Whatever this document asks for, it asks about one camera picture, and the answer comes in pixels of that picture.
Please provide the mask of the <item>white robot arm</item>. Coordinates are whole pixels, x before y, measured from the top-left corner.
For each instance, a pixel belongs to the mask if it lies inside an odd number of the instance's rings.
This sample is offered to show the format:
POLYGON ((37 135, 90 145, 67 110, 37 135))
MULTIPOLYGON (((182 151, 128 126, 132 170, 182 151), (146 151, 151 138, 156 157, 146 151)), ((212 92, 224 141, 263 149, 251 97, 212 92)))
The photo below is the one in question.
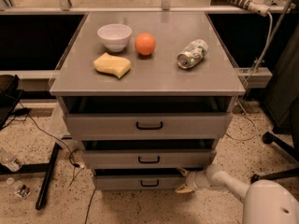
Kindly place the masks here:
POLYGON ((277 182, 258 180, 248 185, 218 164, 203 171, 178 170, 185 181, 176 192, 227 188, 243 204, 242 224, 299 224, 299 202, 277 182))

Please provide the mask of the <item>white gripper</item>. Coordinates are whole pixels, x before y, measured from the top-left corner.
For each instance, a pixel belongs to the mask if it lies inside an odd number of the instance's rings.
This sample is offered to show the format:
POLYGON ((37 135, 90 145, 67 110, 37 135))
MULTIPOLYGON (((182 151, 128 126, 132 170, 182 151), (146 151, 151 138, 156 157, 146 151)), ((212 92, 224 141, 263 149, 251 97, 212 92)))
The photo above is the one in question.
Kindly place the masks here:
POLYGON ((181 185, 175 189, 176 193, 191 193, 199 189, 206 189, 209 187, 209 181, 206 177, 205 171, 188 171, 184 168, 178 168, 183 176, 186 177, 186 184, 181 185))

